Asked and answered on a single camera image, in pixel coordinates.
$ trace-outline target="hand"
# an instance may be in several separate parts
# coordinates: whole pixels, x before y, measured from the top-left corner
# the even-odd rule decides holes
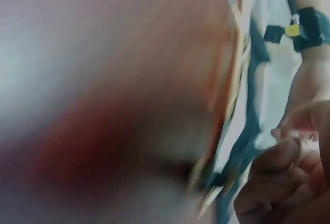
[[[292,110],[312,101],[330,99],[329,82],[329,60],[305,60],[292,81],[285,114],[280,124]]]
[[[299,166],[297,141],[280,143],[257,157],[250,177],[234,202],[241,224],[280,223],[317,198],[324,189],[319,154],[310,153]]]
[[[330,149],[328,143],[322,142],[330,138],[327,125],[330,124],[327,122],[330,121],[329,107],[330,101],[314,102],[286,117],[278,128],[282,129],[281,132],[292,129],[320,132],[322,162],[318,151],[302,153],[300,139],[288,140],[266,150],[254,160],[251,175],[235,200],[234,207],[241,224],[280,223],[284,220],[287,223],[310,223],[309,220],[303,222],[306,219],[302,217],[306,213],[304,207],[316,205],[319,209],[320,205],[329,203],[330,196],[324,192],[327,190],[326,178],[330,182],[330,177],[326,177],[330,175]],[[328,198],[320,203],[317,197],[322,194]]]

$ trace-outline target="wrist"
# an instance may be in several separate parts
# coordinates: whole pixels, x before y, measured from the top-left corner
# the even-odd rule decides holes
[[[323,44],[305,49],[301,52],[303,62],[326,61],[330,62],[330,45]]]

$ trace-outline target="black wrist cuff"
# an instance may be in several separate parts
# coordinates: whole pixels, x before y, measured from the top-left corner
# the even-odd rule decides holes
[[[314,46],[330,44],[330,22],[326,15],[316,11],[313,7],[308,7],[298,10],[298,15],[294,16],[295,19],[291,20],[291,25],[298,25],[300,31],[298,36],[291,37],[295,51],[301,52]],[[283,34],[285,34],[284,28],[267,26],[264,39],[280,43]]]

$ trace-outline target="blurred object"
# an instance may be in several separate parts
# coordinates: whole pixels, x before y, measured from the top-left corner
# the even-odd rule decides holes
[[[187,196],[233,82],[227,0],[2,0],[3,223],[212,223]]]
[[[235,78],[234,84],[232,82],[232,94],[226,115],[228,121],[219,138],[212,167],[215,173],[211,174],[206,183],[210,192],[201,209],[202,215],[219,194],[217,223],[229,222],[230,202],[239,188],[240,177],[249,167],[253,157],[258,154],[255,141],[265,118],[267,102],[265,97],[269,82],[267,80],[269,57],[262,36],[255,23],[252,23],[250,29],[253,0],[240,0],[241,8],[235,0],[228,2],[238,27],[234,72],[240,71],[240,78]],[[250,35],[252,39],[244,41],[244,38],[250,38]]]

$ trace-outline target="yellow padlock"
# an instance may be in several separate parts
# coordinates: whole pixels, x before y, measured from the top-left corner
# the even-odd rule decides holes
[[[299,25],[293,24],[285,28],[285,34],[289,37],[296,37],[300,35]]]

